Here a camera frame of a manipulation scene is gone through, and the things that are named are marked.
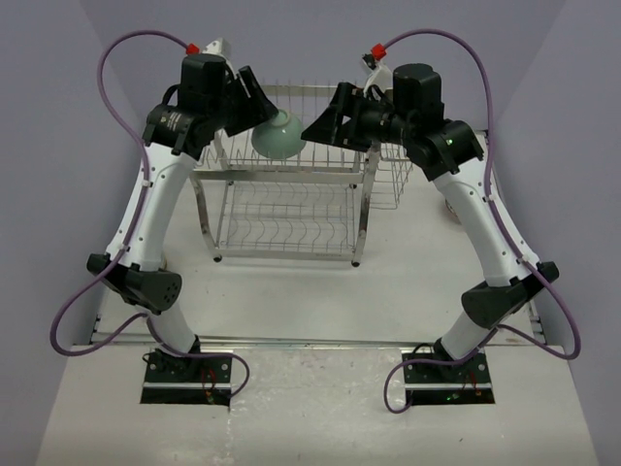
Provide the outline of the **celadon green bowl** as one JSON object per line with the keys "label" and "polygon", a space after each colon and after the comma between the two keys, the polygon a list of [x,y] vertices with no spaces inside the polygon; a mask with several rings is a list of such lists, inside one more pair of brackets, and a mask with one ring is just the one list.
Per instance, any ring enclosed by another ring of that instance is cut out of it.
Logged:
{"label": "celadon green bowl", "polygon": [[284,160],[299,154],[306,145],[302,139],[304,126],[300,119],[283,109],[270,120],[256,126],[251,133],[251,145],[261,156]]}

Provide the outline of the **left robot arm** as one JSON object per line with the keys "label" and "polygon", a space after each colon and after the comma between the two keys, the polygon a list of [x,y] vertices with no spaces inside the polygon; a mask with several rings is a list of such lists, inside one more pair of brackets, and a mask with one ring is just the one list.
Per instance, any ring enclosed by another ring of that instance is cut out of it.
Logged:
{"label": "left robot arm", "polygon": [[235,136],[277,113],[250,67],[234,71],[224,57],[210,53],[185,57],[180,83],[147,115],[138,140],[139,175],[117,233],[105,252],[87,260],[90,273],[146,317],[170,353],[167,369],[182,382],[200,374],[202,358],[192,351],[197,337],[177,304],[182,278],[162,266],[181,189],[217,132]]}

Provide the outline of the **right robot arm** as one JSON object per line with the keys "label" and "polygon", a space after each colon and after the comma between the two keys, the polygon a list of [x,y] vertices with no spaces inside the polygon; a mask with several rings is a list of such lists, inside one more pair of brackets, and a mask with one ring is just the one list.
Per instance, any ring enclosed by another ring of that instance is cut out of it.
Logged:
{"label": "right robot arm", "polygon": [[336,148],[368,151],[381,143],[402,147],[426,179],[454,209],[470,239],[483,281],[463,293],[463,312],[439,338],[433,357],[435,374],[453,382],[468,368],[471,352],[543,286],[555,281],[553,262],[535,262],[530,271],[510,250],[497,222],[509,232],[515,225],[497,192],[484,190],[484,152],[471,127],[443,114],[441,76],[427,64],[406,64],[392,74],[392,93],[376,85],[364,90],[341,82],[323,113],[302,137]]}

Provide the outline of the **stainless steel dish rack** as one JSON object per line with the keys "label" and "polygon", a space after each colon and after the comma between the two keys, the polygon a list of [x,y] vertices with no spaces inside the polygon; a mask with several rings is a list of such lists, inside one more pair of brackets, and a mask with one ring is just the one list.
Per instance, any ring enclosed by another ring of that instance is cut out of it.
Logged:
{"label": "stainless steel dish rack", "polygon": [[203,240],[226,257],[362,262],[380,149],[308,143],[261,156],[246,131],[218,132],[190,178]]}

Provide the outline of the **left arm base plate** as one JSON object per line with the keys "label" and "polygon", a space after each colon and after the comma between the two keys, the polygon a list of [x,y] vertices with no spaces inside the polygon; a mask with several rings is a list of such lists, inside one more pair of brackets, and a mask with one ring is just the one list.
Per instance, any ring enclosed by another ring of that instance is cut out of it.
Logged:
{"label": "left arm base plate", "polygon": [[231,357],[176,358],[155,349],[143,361],[142,404],[230,406]]}

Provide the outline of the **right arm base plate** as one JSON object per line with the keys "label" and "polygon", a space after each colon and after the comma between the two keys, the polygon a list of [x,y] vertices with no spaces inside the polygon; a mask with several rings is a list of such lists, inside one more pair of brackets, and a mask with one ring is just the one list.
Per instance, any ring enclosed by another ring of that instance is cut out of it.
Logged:
{"label": "right arm base plate", "polygon": [[403,368],[410,406],[491,405],[496,402],[486,354],[461,366],[408,364]]}

